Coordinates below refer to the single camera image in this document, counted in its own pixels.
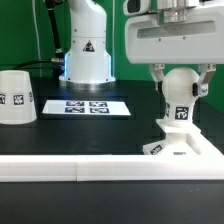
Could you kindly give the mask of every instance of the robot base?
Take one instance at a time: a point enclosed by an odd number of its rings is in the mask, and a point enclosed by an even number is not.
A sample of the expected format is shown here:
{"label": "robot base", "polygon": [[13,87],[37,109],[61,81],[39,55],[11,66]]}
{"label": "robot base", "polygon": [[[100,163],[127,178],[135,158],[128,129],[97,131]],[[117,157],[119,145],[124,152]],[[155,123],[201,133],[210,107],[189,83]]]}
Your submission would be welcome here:
{"label": "robot base", "polygon": [[59,80],[59,85],[61,87],[67,87],[77,90],[92,90],[92,91],[114,88],[115,83],[116,83],[115,78],[105,83],[80,83],[80,82],[65,81],[61,79]]}

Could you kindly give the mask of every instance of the white cup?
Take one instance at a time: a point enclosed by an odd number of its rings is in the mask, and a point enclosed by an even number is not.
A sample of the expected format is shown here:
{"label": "white cup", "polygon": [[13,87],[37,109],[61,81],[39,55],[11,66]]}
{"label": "white cup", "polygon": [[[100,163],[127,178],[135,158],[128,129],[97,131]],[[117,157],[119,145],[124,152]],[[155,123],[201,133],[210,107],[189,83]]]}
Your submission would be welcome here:
{"label": "white cup", "polygon": [[0,72],[0,123],[25,124],[37,119],[30,76],[25,71]]}

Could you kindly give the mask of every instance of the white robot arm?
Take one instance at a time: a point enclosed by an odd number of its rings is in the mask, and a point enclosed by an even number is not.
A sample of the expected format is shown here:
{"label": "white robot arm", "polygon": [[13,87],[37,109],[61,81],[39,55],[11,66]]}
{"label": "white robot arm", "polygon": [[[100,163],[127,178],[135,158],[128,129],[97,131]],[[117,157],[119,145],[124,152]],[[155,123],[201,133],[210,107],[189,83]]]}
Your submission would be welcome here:
{"label": "white robot arm", "polygon": [[68,4],[71,49],[65,55],[65,72],[59,77],[60,84],[91,90],[113,85],[111,57],[106,51],[105,10],[92,0],[68,0]]}
{"label": "white robot arm", "polygon": [[[150,1],[126,0],[124,13],[130,16],[131,2],[147,2],[149,7],[135,12],[137,16],[126,23],[127,57],[131,63],[150,65],[156,88],[166,100],[164,119],[157,120],[166,139],[144,146],[144,153],[196,155],[208,149],[217,152],[192,124],[192,115],[197,98],[208,94],[216,64],[224,63],[224,2],[157,0],[157,8],[152,9]],[[176,68],[164,76],[164,64],[198,64],[200,76],[189,68]]]}

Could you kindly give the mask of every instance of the warning label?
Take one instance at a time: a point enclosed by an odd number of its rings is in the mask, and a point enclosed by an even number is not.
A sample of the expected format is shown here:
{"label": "warning label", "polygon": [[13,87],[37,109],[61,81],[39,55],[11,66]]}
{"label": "warning label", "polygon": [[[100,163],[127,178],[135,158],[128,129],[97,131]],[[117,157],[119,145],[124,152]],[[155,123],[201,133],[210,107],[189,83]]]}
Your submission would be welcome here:
{"label": "warning label", "polygon": [[89,41],[86,46],[84,47],[83,51],[85,52],[95,52],[93,45],[91,43],[91,41]]}

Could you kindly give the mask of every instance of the cable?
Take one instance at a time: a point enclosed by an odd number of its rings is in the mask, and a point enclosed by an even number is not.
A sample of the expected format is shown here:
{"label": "cable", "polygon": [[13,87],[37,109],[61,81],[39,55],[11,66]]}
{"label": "cable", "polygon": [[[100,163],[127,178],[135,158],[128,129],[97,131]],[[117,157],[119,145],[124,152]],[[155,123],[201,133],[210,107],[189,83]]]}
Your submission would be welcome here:
{"label": "cable", "polygon": [[41,51],[40,51],[40,37],[37,27],[37,14],[36,14],[36,4],[35,0],[32,0],[32,9],[33,9],[33,20],[34,20],[34,27],[35,27],[35,33],[36,33],[36,39],[37,39],[37,51],[38,51],[38,58],[41,60]]}
{"label": "cable", "polygon": [[27,65],[34,65],[34,64],[41,64],[41,63],[50,63],[51,60],[50,59],[46,59],[46,60],[39,60],[39,61],[29,61],[29,62],[25,62],[22,64],[17,65],[16,67],[13,68],[13,70],[25,67]]}

